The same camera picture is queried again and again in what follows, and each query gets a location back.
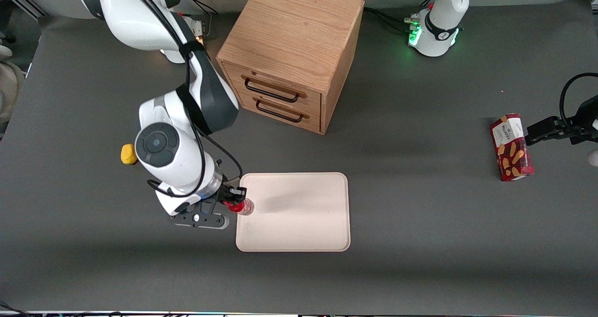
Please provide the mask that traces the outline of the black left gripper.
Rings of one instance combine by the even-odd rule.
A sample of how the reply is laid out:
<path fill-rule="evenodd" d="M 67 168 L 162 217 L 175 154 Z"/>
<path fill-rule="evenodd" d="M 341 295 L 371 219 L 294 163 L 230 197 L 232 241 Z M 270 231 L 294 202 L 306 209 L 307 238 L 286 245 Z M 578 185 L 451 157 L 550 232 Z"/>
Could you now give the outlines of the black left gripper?
<path fill-rule="evenodd" d="M 525 141 L 528 146 L 552 139 L 562 139 L 567 127 L 570 133 L 570 144 L 583 142 L 598 142 L 598 97 L 592 97 L 583 102 L 572 117 L 565 119 L 566 125 L 560 117 L 550 116 L 527 127 Z"/>

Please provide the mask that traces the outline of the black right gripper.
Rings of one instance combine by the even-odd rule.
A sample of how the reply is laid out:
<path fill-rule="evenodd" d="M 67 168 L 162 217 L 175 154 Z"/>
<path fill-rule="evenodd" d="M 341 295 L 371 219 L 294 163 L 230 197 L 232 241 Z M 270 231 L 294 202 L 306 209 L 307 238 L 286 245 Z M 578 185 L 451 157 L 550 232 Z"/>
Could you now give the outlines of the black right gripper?
<path fill-rule="evenodd" d="M 207 198 L 194 194 L 189 199 L 188 212 L 199 215 L 222 215 L 222 204 L 242 203 L 246 199 L 247 188 L 221 185 L 218 193 Z"/>

